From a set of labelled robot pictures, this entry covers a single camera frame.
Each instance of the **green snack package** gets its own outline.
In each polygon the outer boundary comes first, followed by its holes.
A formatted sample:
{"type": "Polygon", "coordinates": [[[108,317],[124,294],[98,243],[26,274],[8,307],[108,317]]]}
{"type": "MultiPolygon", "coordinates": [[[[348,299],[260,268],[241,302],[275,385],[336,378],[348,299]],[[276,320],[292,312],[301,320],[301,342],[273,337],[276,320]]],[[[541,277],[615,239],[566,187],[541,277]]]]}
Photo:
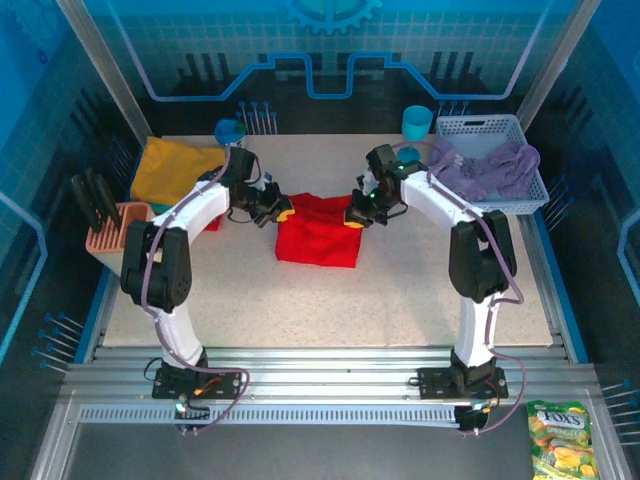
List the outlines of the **green snack package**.
{"type": "Polygon", "coordinates": [[[599,480],[589,413],[578,402],[527,404],[533,480],[599,480]]]}

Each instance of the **white tabletop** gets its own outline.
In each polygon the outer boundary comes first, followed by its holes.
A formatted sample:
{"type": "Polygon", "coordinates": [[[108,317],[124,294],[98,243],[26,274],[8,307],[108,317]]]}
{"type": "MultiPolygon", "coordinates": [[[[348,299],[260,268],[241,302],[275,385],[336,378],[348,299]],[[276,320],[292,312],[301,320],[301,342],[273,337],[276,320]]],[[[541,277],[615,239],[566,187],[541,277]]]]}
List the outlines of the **white tabletop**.
{"type": "MultiPolygon", "coordinates": [[[[167,137],[193,145],[213,137],[167,137]]],[[[401,135],[253,136],[247,148],[284,193],[349,195],[374,147],[401,135]]],[[[238,218],[243,212],[237,212],[238,218]]],[[[526,302],[500,307],[499,345],[549,345],[551,335],[518,222],[510,218],[526,302]]],[[[278,262],[277,227],[223,221],[191,246],[193,287],[187,300],[207,346],[327,347],[451,345],[460,298],[447,273],[446,236],[410,210],[387,227],[363,232],[355,269],[278,262]]],[[[158,345],[142,309],[119,292],[105,346],[158,345]]]]}

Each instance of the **metal pole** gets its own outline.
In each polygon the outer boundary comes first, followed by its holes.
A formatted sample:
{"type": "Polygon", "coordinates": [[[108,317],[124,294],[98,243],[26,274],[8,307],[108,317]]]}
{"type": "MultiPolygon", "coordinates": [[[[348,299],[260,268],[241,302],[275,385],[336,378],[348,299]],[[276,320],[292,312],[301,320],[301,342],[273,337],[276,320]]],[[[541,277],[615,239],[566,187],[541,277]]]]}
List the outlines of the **metal pole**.
{"type": "Polygon", "coordinates": [[[607,390],[612,390],[614,388],[619,388],[619,387],[631,388],[631,380],[629,380],[628,378],[625,378],[622,381],[622,383],[616,383],[615,385],[610,385],[608,387],[601,388],[600,391],[606,392],[607,390]]]}
{"type": "Polygon", "coordinates": [[[522,130],[525,132],[531,126],[531,122],[533,122],[542,103],[547,98],[551,87],[553,87],[558,76],[567,65],[569,56],[573,53],[582,34],[587,29],[593,14],[600,5],[600,1],[581,0],[565,23],[562,32],[558,35],[560,40],[551,49],[553,53],[546,62],[546,68],[541,69],[540,73],[538,73],[516,113],[520,125],[522,125],[522,130]]]}
{"type": "Polygon", "coordinates": [[[153,133],[97,25],[80,0],[56,0],[140,145],[153,133]]]}

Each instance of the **yellow cloth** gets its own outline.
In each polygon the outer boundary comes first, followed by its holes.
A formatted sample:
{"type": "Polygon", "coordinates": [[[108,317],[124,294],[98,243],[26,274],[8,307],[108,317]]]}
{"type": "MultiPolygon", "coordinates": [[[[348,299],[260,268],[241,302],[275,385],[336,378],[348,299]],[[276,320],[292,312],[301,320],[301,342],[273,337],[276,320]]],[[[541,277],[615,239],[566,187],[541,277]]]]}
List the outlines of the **yellow cloth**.
{"type": "Polygon", "coordinates": [[[131,198],[173,206],[193,189],[200,175],[223,164],[222,148],[196,148],[149,137],[131,185],[131,198]]]}

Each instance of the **red cloth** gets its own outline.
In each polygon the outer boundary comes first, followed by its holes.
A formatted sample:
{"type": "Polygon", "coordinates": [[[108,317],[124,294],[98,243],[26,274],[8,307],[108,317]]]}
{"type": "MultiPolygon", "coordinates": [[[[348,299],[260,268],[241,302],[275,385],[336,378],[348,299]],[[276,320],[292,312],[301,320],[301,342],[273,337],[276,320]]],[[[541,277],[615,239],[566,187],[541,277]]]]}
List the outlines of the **red cloth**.
{"type": "Polygon", "coordinates": [[[285,262],[355,268],[361,228],[344,224],[351,196],[318,198],[310,193],[289,197],[296,213],[278,224],[276,257],[285,262]]]}
{"type": "Polygon", "coordinates": [[[207,230],[208,232],[217,232],[218,228],[220,228],[220,221],[221,220],[222,220],[222,215],[220,215],[213,222],[211,222],[209,225],[204,227],[204,229],[207,230]]]}

